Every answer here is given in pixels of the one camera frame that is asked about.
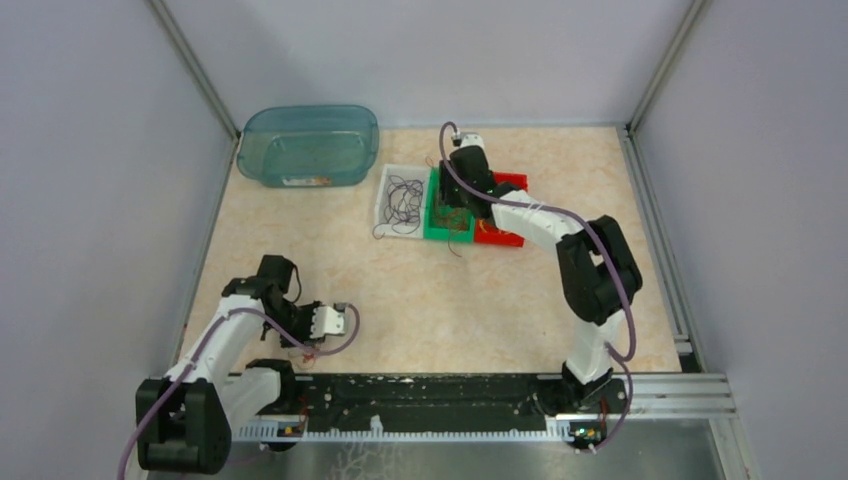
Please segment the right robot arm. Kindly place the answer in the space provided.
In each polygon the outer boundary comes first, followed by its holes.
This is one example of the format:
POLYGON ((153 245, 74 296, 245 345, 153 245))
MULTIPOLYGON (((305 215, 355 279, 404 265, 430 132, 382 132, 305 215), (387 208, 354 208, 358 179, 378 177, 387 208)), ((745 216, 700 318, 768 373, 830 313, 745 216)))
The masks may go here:
POLYGON ((583 401, 611 379, 621 322, 635 334, 631 304, 643 278, 618 222, 587 221, 544 204, 510 182, 498 182, 482 147, 461 147, 439 163, 440 196, 498 230, 516 234, 557 260, 565 301, 577 316, 576 337, 563 365, 570 400, 583 401))

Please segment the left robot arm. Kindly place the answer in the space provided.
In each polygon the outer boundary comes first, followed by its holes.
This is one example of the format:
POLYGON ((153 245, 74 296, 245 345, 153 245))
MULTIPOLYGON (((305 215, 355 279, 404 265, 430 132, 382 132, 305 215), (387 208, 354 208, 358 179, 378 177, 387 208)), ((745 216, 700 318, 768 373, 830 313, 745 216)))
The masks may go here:
POLYGON ((247 344, 270 329, 293 328, 283 338, 293 346, 308 345, 306 323, 320 304, 298 306, 286 299, 298 275, 286 257, 263 256, 254 275, 224 287, 214 318, 188 353, 164 376, 141 383, 131 436, 141 469, 215 474, 228 460, 239 428, 257 414, 295 405, 290 362, 257 359, 241 374, 233 368, 247 344))

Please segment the white plastic bin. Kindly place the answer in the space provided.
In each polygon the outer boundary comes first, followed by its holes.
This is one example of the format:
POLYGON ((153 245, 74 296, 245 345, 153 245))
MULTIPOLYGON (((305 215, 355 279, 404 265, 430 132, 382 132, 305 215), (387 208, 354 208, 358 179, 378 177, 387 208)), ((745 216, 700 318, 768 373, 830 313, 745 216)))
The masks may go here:
POLYGON ((424 238, 430 170, 418 165, 383 166, 374 206, 373 238, 424 238))

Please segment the green plastic bin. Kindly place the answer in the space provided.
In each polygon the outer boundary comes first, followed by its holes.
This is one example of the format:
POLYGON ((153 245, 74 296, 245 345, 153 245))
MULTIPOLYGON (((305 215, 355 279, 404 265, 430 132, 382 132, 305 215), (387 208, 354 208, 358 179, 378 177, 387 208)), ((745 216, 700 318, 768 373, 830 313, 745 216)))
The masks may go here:
POLYGON ((446 205, 440 197, 440 175, 430 170, 424 217, 424 238, 456 243, 472 243, 474 218, 466 208, 446 205))

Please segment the red plastic bin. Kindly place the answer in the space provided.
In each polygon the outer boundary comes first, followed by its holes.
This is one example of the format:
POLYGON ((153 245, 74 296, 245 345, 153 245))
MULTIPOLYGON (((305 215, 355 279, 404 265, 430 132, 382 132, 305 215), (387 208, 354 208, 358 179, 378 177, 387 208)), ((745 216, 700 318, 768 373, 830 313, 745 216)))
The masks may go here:
MULTIPOLYGON (((528 180, 526 174, 494 171, 493 176, 498 183, 506 182, 520 189, 527 189, 528 180)), ((499 230, 484 220, 475 219, 473 242, 484 245, 522 248, 525 240, 517 234, 499 230)))

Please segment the blue transparent plastic tub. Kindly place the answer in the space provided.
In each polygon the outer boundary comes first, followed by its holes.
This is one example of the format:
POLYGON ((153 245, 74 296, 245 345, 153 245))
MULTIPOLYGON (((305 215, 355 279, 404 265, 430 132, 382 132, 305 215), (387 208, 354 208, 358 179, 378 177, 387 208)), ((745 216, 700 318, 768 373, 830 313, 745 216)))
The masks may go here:
POLYGON ((377 117, 359 105, 273 107, 246 123, 236 167, 268 188, 362 182, 380 146, 377 117))

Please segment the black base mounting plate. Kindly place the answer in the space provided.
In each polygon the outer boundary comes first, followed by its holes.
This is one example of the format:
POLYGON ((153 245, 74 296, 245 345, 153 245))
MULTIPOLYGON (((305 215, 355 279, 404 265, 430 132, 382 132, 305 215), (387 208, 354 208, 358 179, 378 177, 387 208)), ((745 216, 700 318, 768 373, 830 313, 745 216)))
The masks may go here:
POLYGON ((583 402, 558 375, 313 374, 284 386, 263 415, 292 415, 309 433, 364 432, 379 418, 390 433, 540 431, 558 414, 620 410, 616 392, 583 402))

